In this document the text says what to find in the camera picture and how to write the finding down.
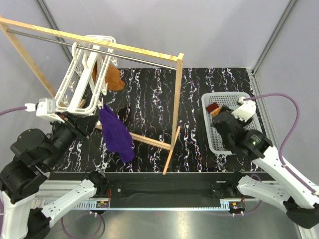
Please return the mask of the white plastic clip hanger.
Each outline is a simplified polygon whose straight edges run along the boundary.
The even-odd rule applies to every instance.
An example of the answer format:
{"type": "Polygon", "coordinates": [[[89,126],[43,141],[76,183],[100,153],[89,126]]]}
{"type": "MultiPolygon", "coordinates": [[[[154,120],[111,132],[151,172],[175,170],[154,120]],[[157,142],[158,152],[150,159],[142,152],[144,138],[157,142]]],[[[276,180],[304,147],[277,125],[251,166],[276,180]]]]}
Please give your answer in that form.
{"type": "Polygon", "coordinates": [[[86,116],[92,114],[101,94],[106,95],[105,82],[111,63],[117,66],[114,50],[101,50],[96,43],[76,41],[71,46],[72,61],[55,96],[55,111],[86,116]]]}

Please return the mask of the purple sock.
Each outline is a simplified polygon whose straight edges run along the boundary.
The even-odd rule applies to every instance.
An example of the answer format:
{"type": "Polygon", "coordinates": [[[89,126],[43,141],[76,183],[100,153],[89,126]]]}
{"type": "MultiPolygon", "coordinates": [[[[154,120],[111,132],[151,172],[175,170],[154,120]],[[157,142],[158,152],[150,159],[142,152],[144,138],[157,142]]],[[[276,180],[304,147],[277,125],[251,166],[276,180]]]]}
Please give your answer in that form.
{"type": "Polygon", "coordinates": [[[132,149],[133,138],[125,125],[106,104],[103,104],[99,114],[107,149],[118,153],[124,163],[132,161],[135,157],[132,149]]]}

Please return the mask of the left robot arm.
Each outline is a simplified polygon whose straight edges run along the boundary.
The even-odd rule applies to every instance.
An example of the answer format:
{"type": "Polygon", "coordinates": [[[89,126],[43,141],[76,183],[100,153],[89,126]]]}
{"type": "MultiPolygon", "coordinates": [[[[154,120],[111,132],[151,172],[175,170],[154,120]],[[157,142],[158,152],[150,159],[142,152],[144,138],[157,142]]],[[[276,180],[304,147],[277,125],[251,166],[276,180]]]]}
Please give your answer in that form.
{"type": "Polygon", "coordinates": [[[76,205],[103,197],[108,181],[99,171],[90,172],[73,190],[46,206],[33,209],[40,186],[74,140],[91,136],[97,115],[76,116],[62,113],[47,136],[34,128],[24,131],[11,145],[14,158],[0,173],[0,199],[3,203],[2,239],[43,239],[50,229],[76,205]]]}

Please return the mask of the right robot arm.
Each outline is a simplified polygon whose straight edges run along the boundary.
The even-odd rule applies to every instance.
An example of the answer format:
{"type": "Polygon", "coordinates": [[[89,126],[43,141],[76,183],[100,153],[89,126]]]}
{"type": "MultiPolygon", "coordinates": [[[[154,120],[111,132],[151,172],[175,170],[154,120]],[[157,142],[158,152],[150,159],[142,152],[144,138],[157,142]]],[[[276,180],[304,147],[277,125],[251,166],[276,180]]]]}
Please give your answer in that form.
{"type": "Polygon", "coordinates": [[[247,130],[229,110],[212,118],[223,146],[266,171],[278,185],[270,185],[234,172],[224,183],[213,186],[219,198],[250,196],[282,210],[295,224],[311,229],[319,223],[319,188],[310,184],[287,160],[279,157],[273,143],[256,129],[247,130]]]}

